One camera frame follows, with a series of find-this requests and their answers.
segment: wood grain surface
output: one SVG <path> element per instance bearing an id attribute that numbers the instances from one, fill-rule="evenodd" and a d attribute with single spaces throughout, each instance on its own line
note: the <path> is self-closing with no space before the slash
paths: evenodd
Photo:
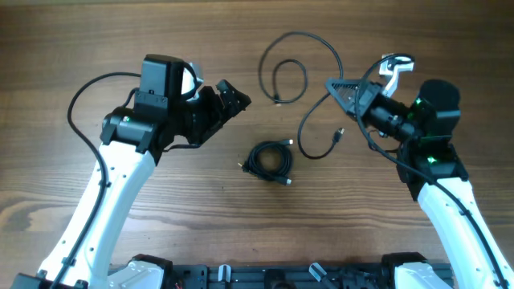
<path id="1" fill-rule="evenodd" d="M 94 157 L 73 134 L 66 110 L 76 90 L 111 71 L 138 72 L 148 53 L 199 63 L 207 85 L 227 79 L 253 104 L 197 150 L 165 154 L 137 196 L 112 263 L 139 253 L 176 264 L 378 261 L 419 251 L 446 259 L 433 226 L 412 202 L 393 164 L 367 148 L 332 99 L 304 129 L 322 153 L 333 131 L 343 141 L 320 161 L 292 146 L 292 186 L 259 181 L 238 162 L 263 140 L 296 138 L 305 112 L 337 76 L 330 52 L 311 39 L 280 44 L 265 64 L 295 58 L 308 93 L 276 107 L 264 97 L 257 64 L 286 31 L 310 31 L 339 52 L 346 77 L 360 77 L 383 53 L 417 57 L 395 98 L 409 103 L 424 80 L 460 88 L 454 143 L 481 212 L 514 262 L 514 17 L 512 1 L 257 1 L 14 6 L 0 8 L 0 287 L 34 274 L 62 234 L 90 177 Z M 106 79 L 74 111 L 96 145 L 104 116 L 137 79 Z M 301 74 L 286 66 L 279 89 L 294 96 Z M 382 141 L 395 146 L 393 141 Z"/>

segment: black cable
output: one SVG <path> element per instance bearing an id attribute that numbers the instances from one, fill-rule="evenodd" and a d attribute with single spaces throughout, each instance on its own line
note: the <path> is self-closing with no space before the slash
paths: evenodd
<path id="1" fill-rule="evenodd" d="M 291 179 L 288 174 L 292 169 L 292 154 L 288 149 L 289 145 L 292 145 L 292 140 L 264 141 L 257 144 L 248 155 L 247 161 L 241 165 L 241 169 L 265 181 L 277 181 L 282 185 L 290 185 Z M 259 154 L 266 149 L 274 149 L 280 155 L 280 165 L 272 171 L 266 170 L 259 159 Z"/>
<path id="2" fill-rule="evenodd" d="M 364 93 L 364 91 L 361 90 L 360 88 L 361 88 L 362 85 L 365 84 L 365 82 L 367 81 L 367 79 L 369 78 L 371 73 L 378 66 L 380 66 L 380 64 L 384 63 L 385 61 L 388 61 L 389 59 L 394 59 L 394 58 L 397 58 L 397 57 L 407 57 L 407 58 L 411 59 L 411 62 L 414 62 L 414 57 L 411 56 L 411 55 L 408 55 L 408 54 L 393 54 L 393 55 L 388 55 L 385 58 L 378 60 L 362 76 L 361 81 L 360 81 L 360 83 L 357 86 L 356 97 L 355 97 L 355 103 L 356 104 L 359 104 L 359 100 L 360 100 L 362 94 Z M 373 139 L 371 138 L 371 136 L 369 136 L 369 134 L 366 132 L 365 125 L 364 125 L 364 122 L 362 121 L 361 114 L 360 114 L 359 110 L 360 110 L 360 106 L 356 105 L 355 106 L 355 114 L 356 114 L 356 118 L 357 118 L 357 123 L 359 125 L 359 129 L 361 130 L 362 135 L 365 137 L 365 139 L 368 141 L 368 143 L 374 149 L 376 149 L 386 159 L 392 161 L 396 165 L 399 165 L 402 168 L 404 168 L 404 169 L 412 172 L 413 174 L 419 176 L 420 178 L 424 179 L 429 185 L 435 185 L 438 189 L 442 190 L 459 207 L 460 211 L 462 212 L 461 214 L 463 216 L 466 216 L 468 221 L 471 223 L 471 226 L 473 227 L 473 229 L 475 229 L 476 234 L 479 236 L 479 239 L 482 242 L 483 248 L 485 249 L 485 251 L 487 253 L 487 256 L 491 260 L 491 264 L 494 267 L 494 272 L 498 276 L 498 280 L 500 281 L 500 286 L 503 289 L 508 289 L 507 280 L 505 280 L 505 278 L 504 278 L 504 276 L 503 276 L 503 274 L 501 272 L 500 265 L 498 264 L 498 261 L 496 260 L 495 255 L 492 253 L 491 247 L 489 246 L 489 243 L 487 242 L 487 239 L 483 235 L 482 230 L 480 229 L 479 225 L 476 223 L 475 219 L 471 216 L 471 213 L 466 208 L 466 206 L 464 206 L 464 204 L 452 192 L 450 192 L 443 185 L 439 184 L 432 177 L 430 177 L 430 176 L 426 175 L 425 173 L 423 173 L 423 172 L 421 172 L 421 171 L 411 167 L 410 165 L 408 165 L 408 164 L 406 164 L 404 162 L 401 162 L 401 161 L 395 159 L 394 157 L 389 155 L 385 150 L 383 150 L 378 144 L 376 144 L 373 141 Z"/>
<path id="3" fill-rule="evenodd" d="M 199 144 L 174 144 L 170 146 L 168 149 L 164 149 L 162 152 L 167 153 L 172 149 L 198 149 L 199 147 Z"/>
<path id="4" fill-rule="evenodd" d="M 320 36 L 318 35 L 314 35 L 312 33 L 308 33 L 308 32 L 305 32 L 305 31 L 291 31 L 291 32 L 288 32 L 288 33 L 285 33 L 283 34 L 282 36 L 278 37 L 277 39 L 275 39 L 267 48 L 266 50 L 264 50 L 264 53 L 263 55 L 261 56 L 260 58 L 260 61 L 259 61 L 259 70 L 257 72 L 257 75 L 259 77 L 259 86 L 261 88 L 261 90 L 263 91 L 264 95 L 269 98 L 270 100 L 273 100 L 273 102 L 275 102 L 276 104 L 290 104 L 290 103 L 293 103 L 297 100 L 300 99 L 300 97 L 302 97 L 305 93 L 305 91 L 307 91 L 307 87 L 308 87 L 308 77 L 307 77 L 307 69 L 305 68 L 305 66 L 298 60 L 296 59 L 285 59 L 285 60 L 282 60 L 280 61 L 279 63 L 277 63 L 275 65 L 275 68 L 273 68 L 273 74 L 272 74 L 272 83 L 273 83 L 273 96 L 269 94 L 269 92 L 266 90 L 266 88 L 264 87 L 264 82 L 263 82 L 263 65 L 264 65 L 264 60 L 266 59 L 266 56 L 267 54 L 269 53 L 269 51 L 276 45 L 278 44 L 280 41 L 284 40 L 285 38 L 289 37 L 289 36 L 292 36 L 292 35 L 301 35 L 301 36 L 307 36 L 307 37 L 310 37 L 312 39 L 315 39 L 321 43 L 323 43 L 323 45 L 325 45 L 331 52 L 332 54 L 334 55 L 334 57 L 336 58 L 336 61 L 337 61 L 337 66 L 339 68 L 339 77 L 342 79 L 343 78 L 343 74 L 344 74 L 344 70 L 343 70 L 343 63 L 341 62 L 341 58 L 339 57 L 339 55 L 337 54 L 336 50 L 334 49 L 334 47 L 332 47 L 332 45 L 330 45 L 327 41 L 325 41 L 324 39 L 322 39 Z M 279 95 L 279 91 L 278 91 L 278 88 L 277 88 L 277 85 L 276 85 L 276 74 L 279 70 L 279 68 L 284 65 L 285 63 L 294 63 L 296 65 L 298 65 L 298 67 L 300 67 L 300 69 L 302 70 L 302 73 L 304 75 L 304 88 L 302 89 L 302 91 L 300 92 L 300 94 L 296 97 L 293 97 L 292 99 L 290 100 L 282 100 L 280 98 L 280 95 Z M 304 148 L 302 147 L 302 143 L 301 143 L 301 135 L 302 135 L 302 131 L 304 129 L 304 124 L 305 124 L 305 121 L 307 121 L 307 118 L 311 115 L 311 113 L 324 101 L 327 99 L 327 97 L 329 97 L 330 94 L 327 94 L 323 97 L 321 97 L 320 100 L 318 100 L 313 106 L 312 108 L 305 114 L 304 118 L 302 119 L 302 121 L 300 122 L 300 126 L 298 127 L 298 135 L 297 135 L 297 141 L 298 141 L 298 147 L 300 148 L 300 152 L 305 156 L 307 157 L 308 159 L 311 159 L 311 160 L 319 160 L 323 157 L 326 157 L 330 152 L 332 152 L 334 146 L 336 145 L 336 143 L 341 139 L 341 136 L 342 136 L 342 131 L 344 131 L 342 128 L 339 128 L 337 129 L 335 132 L 334 132 L 334 136 L 332 138 L 332 145 L 330 146 L 330 148 L 328 149 L 328 151 L 326 153 L 323 153 L 319 156 L 310 156 L 309 154 L 307 154 L 304 150 Z"/>
<path id="5" fill-rule="evenodd" d="M 369 137 L 371 137 L 371 132 L 379 132 L 379 131 L 378 131 L 378 129 L 370 129 L 370 130 L 368 131 L 368 136 L 369 136 Z M 370 144 L 370 143 L 368 143 L 368 148 L 369 148 L 369 149 L 371 149 L 371 150 L 372 150 L 372 151 L 374 151 L 374 152 L 376 152 L 376 151 L 377 151 L 374 147 L 372 147 L 372 146 L 371 146 L 371 144 Z M 398 153 L 398 151 L 399 151 L 399 147 L 398 147 L 398 148 L 396 148 L 396 149 L 386 149 L 386 150 L 385 150 L 385 152 L 386 152 L 386 153 Z"/>
<path id="6" fill-rule="evenodd" d="M 335 132 L 334 132 L 334 136 L 332 137 L 332 145 L 330 145 L 330 148 L 328 148 L 328 150 L 319 155 L 319 156 L 311 156 L 309 155 L 307 152 L 305 152 L 304 150 L 304 147 L 302 146 L 302 142 L 300 141 L 301 140 L 301 137 L 302 137 L 302 131 L 304 130 L 304 124 L 305 124 L 305 121 L 307 120 L 308 116 L 314 112 L 314 110 L 318 107 L 318 105 L 320 105 L 324 100 L 327 99 L 327 97 L 330 96 L 330 93 L 327 93 L 326 95 L 324 95 L 322 98 L 320 98 L 320 100 L 318 100 L 312 107 L 311 109 L 308 110 L 308 112 L 305 114 L 304 118 L 302 119 L 302 121 L 300 122 L 300 125 L 298 126 L 298 135 L 296 136 L 296 139 L 298 140 L 298 149 L 300 149 L 300 152 L 305 156 L 307 157 L 308 159 L 310 160 L 319 160 L 319 159 L 322 159 L 324 157 L 326 157 L 330 152 L 332 152 L 332 150 L 334 149 L 334 147 L 336 146 L 336 144 L 339 142 L 339 140 L 341 140 L 341 137 L 343 136 L 343 132 L 345 131 L 343 128 L 339 128 L 337 129 Z"/>
<path id="7" fill-rule="evenodd" d="M 126 108 L 127 105 L 130 104 L 130 100 L 132 99 L 134 93 L 138 92 L 139 88 L 133 88 L 130 93 L 128 94 L 127 100 L 121 105 L 122 107 Z"/>
<path id="8" fill-rule="evenodd" d="M 70 105 L 67 108 L 67 122 L 70 124 L 71 129 L 73 132 L 80 137 L 81 140 L 86 143 L 86 145 L 91 149 L 93 154 L 95 155 L 96 160 L 98 161 L 98 164 L 100 166 L 100 173 L 102 175 L 102 178 L 100 179 L 100 190 L 98 192 L 98 196 L 96 197 L 95 205 L 93 206 L 91 213 L 89 214 L 88 220 L 84 224 L 84 228 L 80 231 L 79 237 L 77 238 L 77 241 L 73 245 L 73 247 L 70 250 L 70 254 L 63 260 L 63 266 L 61 267 L 61 270 L 57 274 L 57 276 L 54 279 L 54 282 L 52 284 L 52 288 L 57 288 L 59 285 L 61 279 L 64 277 L 64 274 L 66 274 L 67 269 L 71 264 L 73 264 L 73 260 L 75 259 L 77 255 L 77 251 L 79 250 L 80 246 L 82 245 L 82 242 L 84 241 L 84 238 L 86 234 L 88 233 L 91 224 L 96 216 L 96 213 L 98 212 L 98 209 L 100 208 L 100 204 L 102 203 L 102 200 L 104 199 L 105 195 L 105 188 L 107 187 L 107 165 L 105 165 L 104 158 L 100 155 L 100 152 L 98 149 L 96 149 L 95 145 L 75 126 L 73 123 L 73 120 L 71 119 L 71 112 L 73 111 L 73 106 L 75 106 L 75 102 L 79 98 L 80 94 L 86 90 L 91 84 L 102 80 L 104 78 L 108 78 L 111 76 L 134 76 L 134 77 L 141 77 L 141 75 L 137 73 L 131 73 L 131 72 L 113 72 L 108 73 L 105 75 L 101 75 L 96 77 L 95 79 L 90 80 L 87 82 L 83 87 L 79 89 L 79 91 L 73 96 L 71 99 Z"/>

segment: coiled black cable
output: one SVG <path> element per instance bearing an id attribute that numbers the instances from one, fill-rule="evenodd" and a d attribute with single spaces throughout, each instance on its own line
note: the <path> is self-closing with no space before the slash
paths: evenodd
<path id="1" fill-rule="evenodd" d="M 343 74 L 344 74 L 344 70 L 343 70 L 343 63 L 341 62 L 341 58 L 339 57 L 339 55 L 337 54 L 336 50 L 334 49 L 334 47 L 332 47 L 332 45 L 330 45 L 327 41 L 325 41 L 324 39 L 322 39 L 320 36 L 318 35 L 314 35 L 312 33 L 308 33 L 308 32 L 305 32 L 305 31 L 291 31 L 291 32 L 288 32 L 288 33 L 285 33 L 283 34 L 282 36 L 278 37 L 277 39 L 275 39 L 275 41 L 273 41 L 267 48 L 266 50 L 264 50 L 264 53 L 263 55 L 261 56 L 260 58 L 260 61 L 259 61 L 259 70 L 257 71 L 257 75 L 259 77 L 259 86 L 261 88 L 261 90 L 263 91 L 264 95 L 269 98 L 270 100 L 273 100 L 276 104 L 290 104 L 290 103 L 293 103 L 297 100 L 300 99 L 300 97 L 302 97 L 304 95 L 304 93 L 307 91 L 307 87 L 308 87 L 308 77 L 307 77 L 307 69 L 305 68 L 305 66 L 298 60 L 296 59 L 285 59 L 285 60 L 282 60 L 280 61 L 279 63 L 277 63 L 275 65 L 275 68 L 273 68 L 273 74 L 272 74 L 272 83 L 273 83 L 273 96 L 266 90 L 266 88 L 264 87 L 264 82 L 263 82 L 263 65 L 264 65 L 264 60 L 266 59 L 266 56 L 267 54 L 269 53 L 269 51 L 275 46 L 277 45 L 279 42 L 281 42 L 282 40 L 284 40 L 285 38 L 289 37 L 289 36 L 292 36 L 292 35 L 301 35 L 301 36 L 307 36 L 307 37 L 310 37 L 312 39 L 315 39 L 319 42 L 321 42 L 323 45 L 325 45 L 331 52 L 332 54 L 334 55 L 334 57 L 336 58 L 336 61 L 337 61 L 337 66 L 339 68 L 339 77 L 342 79 L 343 78 Z M 296 65 L 298 65 L 298 67 L 302 70 L 302 73 L 304 75 L 304 87 L 302 89 L 302 91 L 300 92 L 300 94 L 296 97 L 293 97 L 292 99 L 290 100 L 282 100 L 280 98 L 280 94 L 279 94 L 279 91 L 278 91 L 278 88 L 277 88 L 277 85 L 276 85 L 276 74 L 278 72 L 278 70 L 280 69 L 280 67 L 282 65 L 284 65 L 285 63 L 294 63 Z M 336 146 L 336 143 L 341 139 L 341 136 L 342 136 L 342 132 L 344 131 L 343 128 L 339 128 L 337 129 L 335 132 L 334 132 L 334 136 L 332 138 L 332 145 L 330 146 L 330 148 L 323 154 L 319 155 L 319 156 L 311 156 L 309 155 L 307 152 L 305 152 L 304 150 L 304 147 L 302 146 L 302 142 L 301 142 L 301 136 L 302 136 L 302 131 L 304 129 L 304 124 L 305 124 L 305 121 L 307 120 L 307 118 L 311 115 L 312 112 L 314 112 L 314 110 L 324 101 L 326 100 L 328 97 L 330 96 L 330 94 L 326 94 L 325 96 L 321 97 L 320 100 L 318 100 L 313 106 L 311 109 L 309 109 L 309 111 L 305 114 L 304 118 L 302 119 L 302 121 L 300 122 L 300 125 L 298 127 L 298 135 L 297 135 L 297 138 L 296 138 L 296 141 L 298 141 L 298 148 L 300 149 L 300 152 L 305 156 L 307 157 L 308 159 L 311 159 L 311 160 L 319 160 L 321 158 L 324 158 L 326 157 L 330 152 L 332 152 L 332 150 L 334 149 L 334 147 Z"/>
<path id="2" fill-rule="evenodd" d="M 290 185 L 291 179 L 288 174 L 292 169 L 292 153 L 288 149 L 289 145 L 292 145 L 292 140 L 264 141 L 257 144 L 248 155 L 247 161 L 241 165 L 241 169 L 265 181 L 277 181 L 282 185 Z M 259 154 L 266 149 L 274 149 L 280 155 L 280 164 L 272 171 L 266 170 L 259 159 Z"/>

